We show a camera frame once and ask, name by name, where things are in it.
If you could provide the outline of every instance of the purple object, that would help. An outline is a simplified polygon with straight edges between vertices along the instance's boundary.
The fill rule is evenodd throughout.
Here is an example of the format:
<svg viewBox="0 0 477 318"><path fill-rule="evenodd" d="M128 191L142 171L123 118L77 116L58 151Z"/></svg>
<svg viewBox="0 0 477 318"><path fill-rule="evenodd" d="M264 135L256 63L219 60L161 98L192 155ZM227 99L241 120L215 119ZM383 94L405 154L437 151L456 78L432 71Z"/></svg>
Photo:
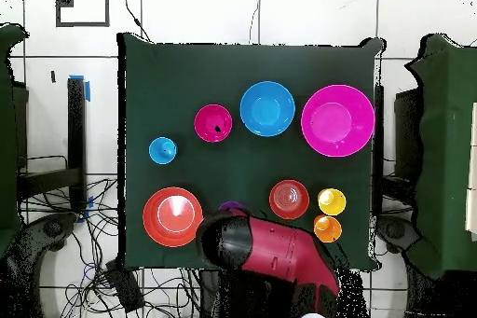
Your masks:
<svg viewBox="0 0 477 318"><path fill-rule="evenodd" d="M239 208L239 209L245 209L245 207L236 202L236 201L226 201L225 203L222 203L219 207L219 210L227 210L229 208Z"/></svg>
<svg viewBox="0 0 477 318"><path fill-rule="evenodd" d="M348 85L331 85L309 98L302 114L307 143L324 156L358 152L375 129L375 111L368 98Z"/></svg>
<svg viewBox="0 0 477 318"><path fill-rule="evenodd" d="M219 104L205 105L196 114L194 129L202 140L218 143L232 130L232 117L227 109Z"/></svg>

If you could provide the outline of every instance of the pink cup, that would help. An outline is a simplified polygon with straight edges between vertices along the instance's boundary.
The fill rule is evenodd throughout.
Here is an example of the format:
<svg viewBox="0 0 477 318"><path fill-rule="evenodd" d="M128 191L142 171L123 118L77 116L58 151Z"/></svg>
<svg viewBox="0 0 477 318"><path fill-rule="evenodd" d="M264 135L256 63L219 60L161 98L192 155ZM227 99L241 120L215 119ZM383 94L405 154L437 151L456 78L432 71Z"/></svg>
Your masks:
<svg viewBox="0 0 477 318"><path fill-rule="evenodd" d="M218 143L232 130L232 117L227 109L219 104L205 105L196 114L194 129L202 140Z"/></svg>

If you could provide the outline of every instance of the blue bowl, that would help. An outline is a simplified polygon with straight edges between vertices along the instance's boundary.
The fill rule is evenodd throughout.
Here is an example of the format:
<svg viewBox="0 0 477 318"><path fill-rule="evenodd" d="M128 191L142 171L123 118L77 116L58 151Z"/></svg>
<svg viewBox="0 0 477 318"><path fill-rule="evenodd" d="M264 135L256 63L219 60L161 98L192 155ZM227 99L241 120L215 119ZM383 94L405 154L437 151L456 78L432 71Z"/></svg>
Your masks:
<svg viewBox="0 0 477 318"><path fill-rule="evenodd" d="M277 82L264 81L251 86L240 102L242 122L249 131L263 137L284 132L293 116L293 96Z"/></svg>
<svg viewBox="0 0 477 318"><path fill-rule="evenodd" d="M167 137L159 137L149 146L149 156L158 164L171 163L177 154L177 145Z"/></svg>

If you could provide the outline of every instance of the yellow cup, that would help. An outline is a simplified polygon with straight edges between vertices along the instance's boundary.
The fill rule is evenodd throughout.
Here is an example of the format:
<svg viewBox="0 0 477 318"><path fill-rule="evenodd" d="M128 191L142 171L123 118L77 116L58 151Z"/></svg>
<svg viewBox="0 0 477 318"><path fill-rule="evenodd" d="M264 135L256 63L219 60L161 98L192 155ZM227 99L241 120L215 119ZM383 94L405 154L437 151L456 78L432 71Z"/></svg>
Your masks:
<svg viewBox="0 0 477 318"><path fill-rule="evenodd" d="M318 194L318 205L325 214L338 215L345 210L347 198L340 190L330 187Z"/></svg>

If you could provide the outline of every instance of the orange cup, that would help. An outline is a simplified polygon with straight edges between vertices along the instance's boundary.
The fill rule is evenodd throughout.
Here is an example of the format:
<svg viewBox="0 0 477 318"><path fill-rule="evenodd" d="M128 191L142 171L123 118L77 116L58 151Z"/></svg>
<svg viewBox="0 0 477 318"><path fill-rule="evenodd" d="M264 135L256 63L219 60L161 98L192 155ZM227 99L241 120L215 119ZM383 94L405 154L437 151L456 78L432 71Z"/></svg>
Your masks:
<svg viewBox="0 0 477 318"><path fill-rule="evenodd" d="M335 242L341 236L341 224L329 215L318 215L313 221L313 230L322 242Z"/></svg>

